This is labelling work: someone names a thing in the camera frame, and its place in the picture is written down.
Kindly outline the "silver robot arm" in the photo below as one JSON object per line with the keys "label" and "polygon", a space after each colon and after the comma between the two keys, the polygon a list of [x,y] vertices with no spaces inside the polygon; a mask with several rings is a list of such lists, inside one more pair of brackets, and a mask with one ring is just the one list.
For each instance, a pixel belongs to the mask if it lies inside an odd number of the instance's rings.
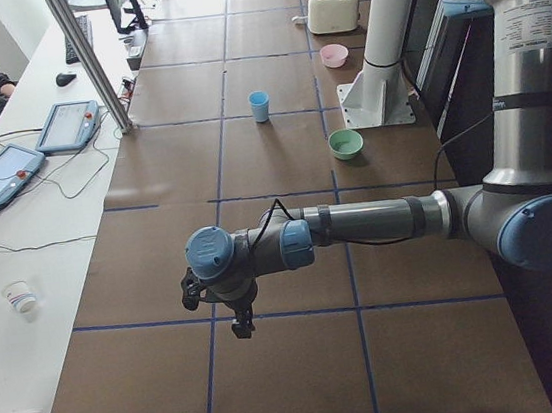
{"label": "silver robot arm", "polygon": [[310,265],[336,242],[389,244],[426,235],[469,239],[515,266],[552,268],[552,0],[442,0],[448,15],[494,17],[494,160],[479,185],[341,205],[286,209],[260,226],[204,227],[185,246],[182,304],[221,303],[233,333],[254,330],[256,280]]}

